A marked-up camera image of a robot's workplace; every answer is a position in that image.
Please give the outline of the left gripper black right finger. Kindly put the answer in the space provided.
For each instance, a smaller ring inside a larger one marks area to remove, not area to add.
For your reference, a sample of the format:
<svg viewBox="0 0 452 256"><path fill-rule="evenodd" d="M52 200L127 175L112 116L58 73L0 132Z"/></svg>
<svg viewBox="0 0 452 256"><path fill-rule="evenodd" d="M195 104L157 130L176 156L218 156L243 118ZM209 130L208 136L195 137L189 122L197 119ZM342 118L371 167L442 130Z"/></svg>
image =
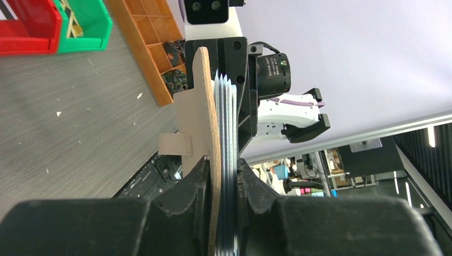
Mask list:
<svg viewBox="0 0 452 256"><path fill-rule="evenodd" d="M240 255L442 255L403 199L281 195L238 166Z"/></svg>

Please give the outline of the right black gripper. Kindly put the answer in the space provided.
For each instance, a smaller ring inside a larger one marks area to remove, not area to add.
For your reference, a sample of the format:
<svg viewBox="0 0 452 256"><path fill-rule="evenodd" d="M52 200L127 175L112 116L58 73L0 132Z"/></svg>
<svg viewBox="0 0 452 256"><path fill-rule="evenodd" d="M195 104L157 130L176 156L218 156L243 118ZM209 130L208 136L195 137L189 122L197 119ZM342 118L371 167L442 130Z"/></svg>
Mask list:
<svg viewBox="0 0 452 256"><path fill-rule="evenodd" d="M258 58L256 54L249 54L245 37L223 38L217 42L219 73L226 75L237 90L237 135L240 154L257 134L257 92L259 100L275 98L289 92L292 83L289 59L285 53L261 41L251 45L262 45L273 54ZM194 40L184 44L188 90L194 88L192 65L196 46Z"/></svg>

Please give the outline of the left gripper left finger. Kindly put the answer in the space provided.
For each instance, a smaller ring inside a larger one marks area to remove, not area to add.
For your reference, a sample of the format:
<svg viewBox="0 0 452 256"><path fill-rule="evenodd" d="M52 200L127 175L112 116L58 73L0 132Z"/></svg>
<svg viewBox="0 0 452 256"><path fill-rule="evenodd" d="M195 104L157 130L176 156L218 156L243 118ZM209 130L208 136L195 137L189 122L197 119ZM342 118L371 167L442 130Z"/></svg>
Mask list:
<svg viewBox="0 0 452 256"><path fill-rule="evenodd" d="M210 164L150 200L25 201L1 222L1 255L206 255Z"/></svg>

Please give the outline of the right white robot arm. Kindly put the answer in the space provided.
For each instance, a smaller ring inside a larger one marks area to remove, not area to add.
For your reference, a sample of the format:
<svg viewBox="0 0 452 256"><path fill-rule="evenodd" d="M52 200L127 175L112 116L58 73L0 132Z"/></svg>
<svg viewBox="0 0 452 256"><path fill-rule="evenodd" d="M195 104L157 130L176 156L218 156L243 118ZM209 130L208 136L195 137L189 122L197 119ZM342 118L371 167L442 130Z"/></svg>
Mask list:
<svg viewBox="0 0 452 256"><path fill-rule="evenodd" d="M310 141L330 128L318 88L289 94L290 63L286 54L265 42L245 37L186 41L184 58L188 88L194 87L192 64L200 47L208 49L212 77L228 77L237 88L238 149L252 142Z"/></svg>

